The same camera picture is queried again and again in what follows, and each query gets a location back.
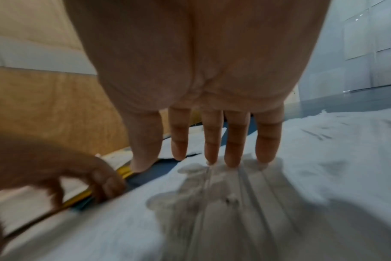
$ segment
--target human hand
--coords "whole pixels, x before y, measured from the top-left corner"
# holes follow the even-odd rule
[[[55,207],[64,190],[59,178],[78,178],[97,200],[123,194],[125,182],[103,160],[34,138],[0,134],[0,190],[35,186],[46,189]]]
[[[177,160],[185,158],[190,110],[197,108],[210,163],[217,160],[225,114],[225,162],[238,166],[250,113],[257,159],[272,161],[283,101],[310,58],[330,0],[64,2],[127,126],[131,167],[141,172],[158,158],[164,108]]]

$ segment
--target skin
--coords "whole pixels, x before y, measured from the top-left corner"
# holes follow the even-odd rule
[[[201,111],[205,156],[217,161],[223,114],[225,162],[240,163],[250,121],[256,155],[277,152],[283,101],[299,81],[330,0],[64,0],[99,80],[127,126],[141,172],[162,143],[168,108],[171,149],[183,160],[190,110]]]
[[[64,196],[59,177],[84,181],[99,201],[125,191],[120,175],[95,156],[34,138],[0,134],[0,190],[28,185],[46,189],[59,207]],[[6,243],[0,225],[0,253]]]

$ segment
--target hand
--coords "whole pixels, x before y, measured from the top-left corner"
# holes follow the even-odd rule
[[[210,163],[217,160],[225,114],[225,162],[238,166],[250,113],[257,158],[272,161],[283,101],[304,71],[330,0],[64,2],[127,126],[131,167],[141,172],[158,158],[164,108],[177,160],[185,158],[190,110],[198,108]]]
[[[47,189],[55,206],[64,191],[59,177],[78,178],[98,200],[125,191],[125,182],[103,160],[34,138],[0,134],[0,190],[32,185]]]

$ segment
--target yellow strip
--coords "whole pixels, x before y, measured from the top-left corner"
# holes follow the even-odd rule
[[[131,168],[130,166],[122,166],[121,168],[119,168],[117,170],[118,174],[121,175],[121,177],[123,179],[126,179],[128,178],[129,176],[133,175],[134,173],[131,171]],[[75,197],[67,200],[64,202],[63,204],[63,208],[67,208],[67,207],[70,207],[72,205],[74,205],[75,203],[83,200],[83,199],[86,199],[87,197],[91,196],[91,191],[90,190],[86,190],[84,192],[81,192],[80,194],[76,195]]]

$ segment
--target wooden panel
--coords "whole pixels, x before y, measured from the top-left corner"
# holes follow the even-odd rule
[[[169,133],[167,110],[161,115]],[[200,121],[193,112],[191,123]],[[0,68],[0,131],[90,154],[129,146],[119,114],[91,75]]]
[[[82,50],[62,0],[0,0],[0,35]]]

